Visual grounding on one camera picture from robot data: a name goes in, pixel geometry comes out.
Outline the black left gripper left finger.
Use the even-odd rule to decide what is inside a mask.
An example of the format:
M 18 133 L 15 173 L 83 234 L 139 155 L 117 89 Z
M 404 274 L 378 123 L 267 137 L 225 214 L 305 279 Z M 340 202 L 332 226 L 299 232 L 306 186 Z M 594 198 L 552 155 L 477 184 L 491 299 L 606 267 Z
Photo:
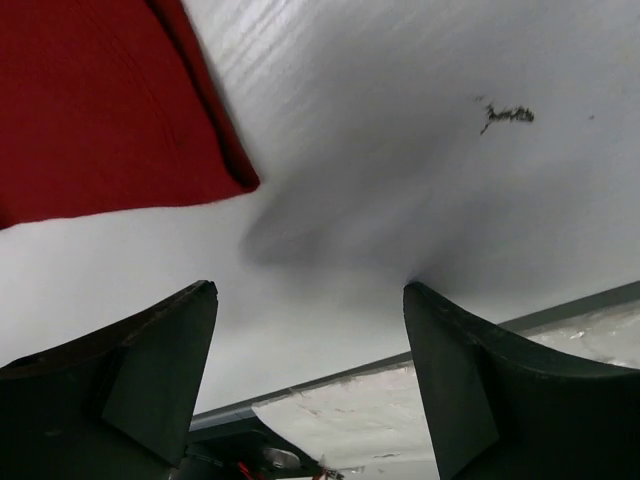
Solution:
M 166 479 L 184 456 L 218 310 L 198 281 L 1 369 L 4 479 Z

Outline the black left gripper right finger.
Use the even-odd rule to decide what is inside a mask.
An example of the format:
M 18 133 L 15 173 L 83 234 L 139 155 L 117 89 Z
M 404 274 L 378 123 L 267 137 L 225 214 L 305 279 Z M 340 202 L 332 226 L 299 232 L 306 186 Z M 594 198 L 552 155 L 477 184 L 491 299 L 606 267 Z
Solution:
M 639 373 L 565 354 L 420 283 L 403 313 L 444 479 L 635 479 Z

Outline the dark red t shirt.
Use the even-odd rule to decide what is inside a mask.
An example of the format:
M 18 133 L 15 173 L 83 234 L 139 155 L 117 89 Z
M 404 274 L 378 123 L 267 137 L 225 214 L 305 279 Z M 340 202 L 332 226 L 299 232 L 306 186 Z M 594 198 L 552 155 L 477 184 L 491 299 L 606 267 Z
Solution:
M 2 3 L 3 228 L 259 183 L 182 2 Z

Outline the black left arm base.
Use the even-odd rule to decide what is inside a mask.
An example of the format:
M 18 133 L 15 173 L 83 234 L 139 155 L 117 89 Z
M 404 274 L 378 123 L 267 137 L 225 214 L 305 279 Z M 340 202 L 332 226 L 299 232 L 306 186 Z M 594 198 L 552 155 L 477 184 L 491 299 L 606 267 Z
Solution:
M 343 479 L 258 419 L 189 433 L 178 479 Z

